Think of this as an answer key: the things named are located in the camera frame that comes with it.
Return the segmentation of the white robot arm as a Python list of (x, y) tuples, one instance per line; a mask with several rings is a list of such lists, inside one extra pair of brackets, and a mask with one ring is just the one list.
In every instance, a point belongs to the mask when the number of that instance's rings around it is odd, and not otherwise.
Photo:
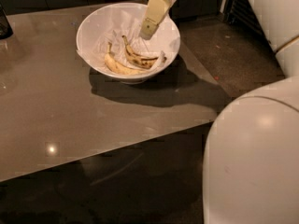
[(299, 0), (249, 0), (284, 79), (228, 104), (203, 158), (204, 224), (299, 224)]

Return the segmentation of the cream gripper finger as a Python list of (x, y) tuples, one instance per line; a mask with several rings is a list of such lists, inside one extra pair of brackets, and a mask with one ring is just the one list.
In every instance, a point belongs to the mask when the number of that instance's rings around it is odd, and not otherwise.
[(150, 40), (157, 32), (160, 23), (164, 20), (173, 5), (173, 0), (149, 0), (139, 35)]

